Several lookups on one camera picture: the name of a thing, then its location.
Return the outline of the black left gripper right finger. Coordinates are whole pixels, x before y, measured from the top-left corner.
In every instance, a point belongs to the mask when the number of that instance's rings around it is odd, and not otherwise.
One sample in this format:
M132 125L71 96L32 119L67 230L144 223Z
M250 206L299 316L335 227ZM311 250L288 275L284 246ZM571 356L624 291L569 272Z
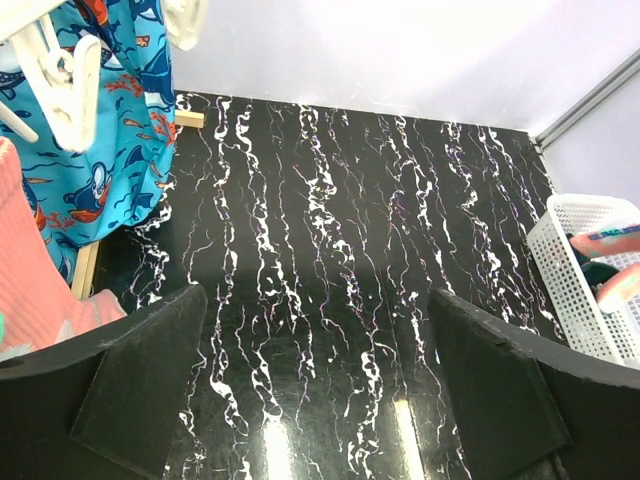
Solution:
M445 290L428 315L475 479L636 479L639 372L508 324Z

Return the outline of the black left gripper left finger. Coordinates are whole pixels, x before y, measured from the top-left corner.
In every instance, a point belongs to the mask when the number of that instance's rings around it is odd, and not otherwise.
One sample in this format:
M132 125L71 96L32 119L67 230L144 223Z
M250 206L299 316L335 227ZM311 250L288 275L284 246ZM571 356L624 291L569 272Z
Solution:
M2 478L161 478L206 310L188 285L2 362Z

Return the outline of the dark green sock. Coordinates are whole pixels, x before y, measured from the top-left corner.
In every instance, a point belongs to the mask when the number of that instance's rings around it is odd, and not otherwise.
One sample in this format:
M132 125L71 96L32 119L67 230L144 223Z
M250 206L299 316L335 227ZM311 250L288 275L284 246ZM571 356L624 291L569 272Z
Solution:
M572 238L572 234L567 235L569 242ZM598 290L603 287L607 281L618 274L619 270L611 265L589 259L586 255L577 250L571 242L570 247L580 266L580 270L586 279L591 293L596 296Z

